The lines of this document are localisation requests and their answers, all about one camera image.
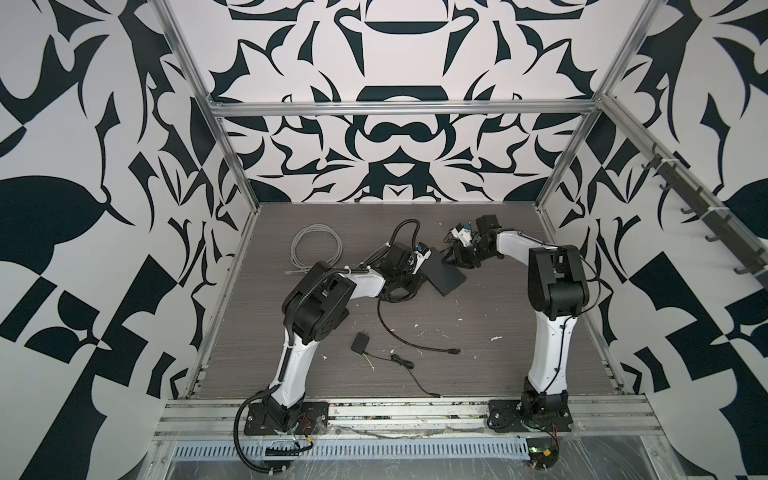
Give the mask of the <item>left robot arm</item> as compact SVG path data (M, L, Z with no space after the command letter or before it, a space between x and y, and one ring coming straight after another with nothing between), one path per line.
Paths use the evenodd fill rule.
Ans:
M349 315L352 299L375 298L379 304L413 299L426 277L422 264L429 249L417 242L420 221L406 219L394 229L388 242L356 267L337 268L318 261L286 297L284 343L278 368L269 386L238 407L233 442L239 460L250 470L273 475L286 470L287 462L259 462L248 458L240 437L244 413L261 413L258 427L279 433L295 430L306 395L306 380L320 342Z

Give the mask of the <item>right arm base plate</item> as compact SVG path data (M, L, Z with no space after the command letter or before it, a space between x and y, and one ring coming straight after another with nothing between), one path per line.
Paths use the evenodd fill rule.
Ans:
M497 433L570 432L573 417L566 401L554 396L531 400L491 400L486 425Z

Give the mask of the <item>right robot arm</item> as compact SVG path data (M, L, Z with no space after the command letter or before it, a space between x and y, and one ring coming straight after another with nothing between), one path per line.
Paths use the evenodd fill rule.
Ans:
M527 295L536 318L533 360L518 400L488 403L487 427L499 433L567 431L571 337L590 298L579 249L505 229L494 215L457 225L445 242L450 246L445 259L459 268L478 268L492 257L510 257L527 267Z

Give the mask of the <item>black network switch box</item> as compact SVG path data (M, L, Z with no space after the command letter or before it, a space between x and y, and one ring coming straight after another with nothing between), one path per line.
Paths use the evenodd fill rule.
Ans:
M466 281L466 276L455 265L444 263L442 255L434 249L429 250L429 255L423 261L420 271L443 297L448 296Z

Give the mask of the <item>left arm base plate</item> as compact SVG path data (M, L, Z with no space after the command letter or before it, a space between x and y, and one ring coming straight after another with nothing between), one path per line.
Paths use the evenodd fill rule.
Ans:
M327 402L300 401L288 408L274 401L260 400L249 406L245 420L246 436L272 434L311 435L327 426Z

